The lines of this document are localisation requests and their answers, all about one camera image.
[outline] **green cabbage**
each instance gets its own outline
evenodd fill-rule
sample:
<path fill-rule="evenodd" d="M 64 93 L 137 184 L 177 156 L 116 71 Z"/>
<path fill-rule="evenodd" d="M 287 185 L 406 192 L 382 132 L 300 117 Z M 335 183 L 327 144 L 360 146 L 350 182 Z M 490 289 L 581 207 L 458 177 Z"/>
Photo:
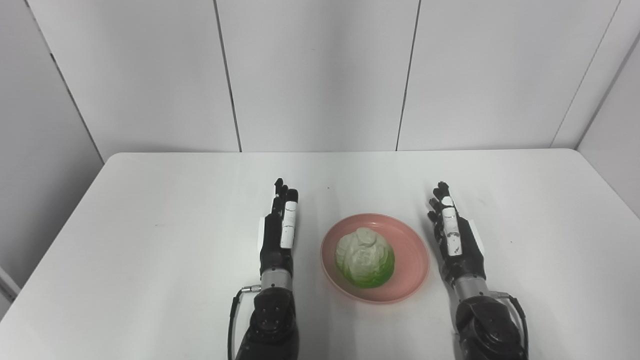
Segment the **green cabbage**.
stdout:
<path fill-rule="evenodd" d="M 343 236 L 335 251 L 335 264 L 359 288 L 375 288 L 394 273 L 394 250 L 382 235 L 366 227 Z"/>

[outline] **white wall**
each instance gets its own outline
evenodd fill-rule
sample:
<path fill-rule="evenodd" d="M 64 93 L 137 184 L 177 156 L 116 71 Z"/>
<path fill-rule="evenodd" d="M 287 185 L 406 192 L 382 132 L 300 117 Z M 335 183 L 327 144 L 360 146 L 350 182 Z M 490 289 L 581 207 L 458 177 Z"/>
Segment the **white wall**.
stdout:
<path fill-rule="evenodd" d="M 549 147 L 617 6 L 424 0 L 399 148 Z"/>
<path fill-rule="evenodd" d="M 212 0 L 29 0 L 104 159 L 238 151 Z"/>
<path fill-rule="evenodd" d="M 631 52 L 578 150 L 640 216 L 640 47 Z"/>
<path fill-rule="evenodd" d="M 418 0 L 218 0 L 246 151 L 393 151 Z"/>
<path fill-rule="evenodd" d="M 19 286 L 101 166 L 29 9 L 0 1 L 0 267 Z"/>
<path fill-rule="evenodd" d="M 212 0 L 28 0 L 103 156 L 236 151 Z M 637 0 L 218 0 L 245 151 L 575 147 Z"/>

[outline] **white table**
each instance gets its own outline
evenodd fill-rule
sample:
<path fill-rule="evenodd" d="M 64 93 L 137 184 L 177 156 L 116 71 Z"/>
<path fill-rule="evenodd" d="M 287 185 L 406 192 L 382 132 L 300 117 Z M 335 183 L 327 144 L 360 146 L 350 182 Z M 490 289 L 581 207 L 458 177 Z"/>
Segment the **white table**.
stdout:
<path fill-rule="evenodd" d="M 300 360 L 454 358 L 433 250 L 423 287 L 385 306 L 341 295 L 319 259 L 327 230 L 355 213 L 432 239 L 439 180 L 476 222 L 490 288 L 524 306 L 531 359 L 640 354 L 640 220 L 580 154 L 556 149 L 118 154 L 0 323 L 0 358 L 224 359 L 231 298 L 259 279 L 257 224 L 278 177 L 300 191 Z"/>

